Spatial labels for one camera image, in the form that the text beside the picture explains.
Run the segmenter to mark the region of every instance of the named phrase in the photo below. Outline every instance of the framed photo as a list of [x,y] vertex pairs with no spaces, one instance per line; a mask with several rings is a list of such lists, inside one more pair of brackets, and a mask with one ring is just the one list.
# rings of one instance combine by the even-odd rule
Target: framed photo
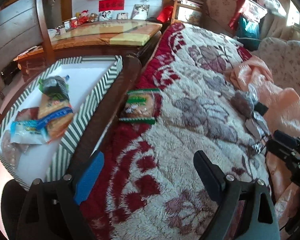
[[118,13],[117,19],[118,20],[127,20],[128,19],[128,13]]
[[112,12],[113,11],[103,11],[99,14],[99,21],[109,21],[112,20]]
[[146,20],[148,18],[149,7],[150,5],[148,4],[135,4],[131,19]]

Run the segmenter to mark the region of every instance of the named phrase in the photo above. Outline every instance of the red paper sign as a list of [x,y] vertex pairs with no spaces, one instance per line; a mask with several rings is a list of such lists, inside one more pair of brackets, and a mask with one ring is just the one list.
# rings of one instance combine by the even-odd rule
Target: red paper sign
[[124,10],[124,0],[102,0],[99,1],[99,12]]

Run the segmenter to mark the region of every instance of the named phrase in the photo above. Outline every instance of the white bowl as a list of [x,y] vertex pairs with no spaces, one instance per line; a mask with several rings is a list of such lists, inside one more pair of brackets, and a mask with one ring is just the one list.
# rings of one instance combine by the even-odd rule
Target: white bowl
[[49,38],[52,39],[57,34],[57,30],[55,29],[48,29]]

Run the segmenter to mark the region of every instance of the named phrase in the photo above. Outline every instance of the red and white blanket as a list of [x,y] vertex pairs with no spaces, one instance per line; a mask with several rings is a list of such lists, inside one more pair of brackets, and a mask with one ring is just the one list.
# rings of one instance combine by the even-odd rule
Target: red and white blanket
[[187,24],[173,24],[136,88],[159,87],[155,125],[120,123],[105,166],[80,209],[97,239],[199,239],[217,209],[193,165],[203,150],[242,181],[268,173],[254,138],[231,107],[223,72],[241,62],[234,44]]

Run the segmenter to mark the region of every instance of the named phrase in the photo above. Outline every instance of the striped tray border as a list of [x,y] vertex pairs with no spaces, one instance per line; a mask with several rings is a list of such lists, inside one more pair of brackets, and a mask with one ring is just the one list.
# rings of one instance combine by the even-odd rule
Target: striped tray border
[[[74,115],[71,124],[68,126],[68,130],[65,132],[61,139],[61,143],[58,146],[57,151],[52,157],[50,167],[46,171],[46,181],[55,181],[61,179],[65,174],[66,169],[69,166],[71,156],[80,141],[80,138],[86,129],[91,117],[97,109],[100,101],[115,81],[120,71],[122,70],[122,57],[121,56],[97,56],[97,57],[70,57],[63,58],[54,63],[46,71],[42,72],[36,79],[34,79],[29,86],[25,89],[22,95],[16,100],[11,109],[2,120],[0,126],[0,138],[5,131],[6,126],[10,122],[13,115],[18,110],[19,106],[23,101],[30,95],[30,93],[38,86],[40,79],[45,79],[50,73],[56,68],[63,64],[78,64],[87,61],[98,61],[98,60],[115,60],[116,62],[109,68],[109,70],[100,79],[98,84],[92,89],[91,93],[86,97],[86,100],[80,106],[79,111]],[[8,165],[6,160],[0,154],[0,161],[3,166],[8,170],[11,176],[24,188],[29,189],[29,185],[24,183]]]

